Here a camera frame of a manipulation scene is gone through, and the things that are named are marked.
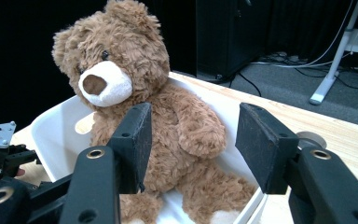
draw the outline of teddy bear's nose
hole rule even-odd
[[[83,80],[84,91],[88,94],[99,95],[106,86],[106,81],[103,78],[94,75],[88,75]]]

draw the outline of teddy bear's head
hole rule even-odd
[[[90,107],[143,102],[167,81],[169,57],[144,4],[109,0],[104,12],[54,36],[53,59]]]

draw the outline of light wood surface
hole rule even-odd
[[[267,109],[269,113],[279,119],[294,133],[308,131],[319,134],[326,141],[327,149],[336,153],[358,178],[358,125],[315,114],[290,105],[280,104],[244,92],[234,91],[192,77],[175,73],[170,73],[170,77],[197,85],[198,88],[218,92],[238,102],[259,105]],[[16,132],[10,144],[25,144],[27,148],[35,149],[30,128],[27,127]],[[25,176],[18,177],[21,180],[35,185],[39,185],[40,181],[49,181],[48,175],[41,165],[29,163],[22,165],[21,168],[26,171]],[[268,196],[260,223],[293,223],[288,205],[288,194]]]

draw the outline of white container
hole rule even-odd
[[[257,191],[234,223],[257,223],[267,199],[258,187],[252,172],[235,148],[240,102],[193,84],[170,77],[170,82],[197,94],[214,110],[227,127],[227,148],[217,161],[226,171],[242,175],[257,187]],[[61,179],[74,171],[77,155],[90,146],[90,133],[78,133],[76,124],[91,110],[74,96],[37,117],[31,125],[36,153],[51,181]],[[182,210],[182,195],[171,190],[163,195],[165,202],[158,223],[193,223]]]

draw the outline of stuffed animal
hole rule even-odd
[[[120,195],[124,223],[156,223],[161,194],[177,189],[196,223],[232,223],[255,188],[213,159],[226,130],[194,93],[168,81],[169,55],[156,17],[132,0],[107,2],[54,36],[52,55],[94,113],[91,145],[106,145],[129,108],[152,104],[152,151],[145,191]]]

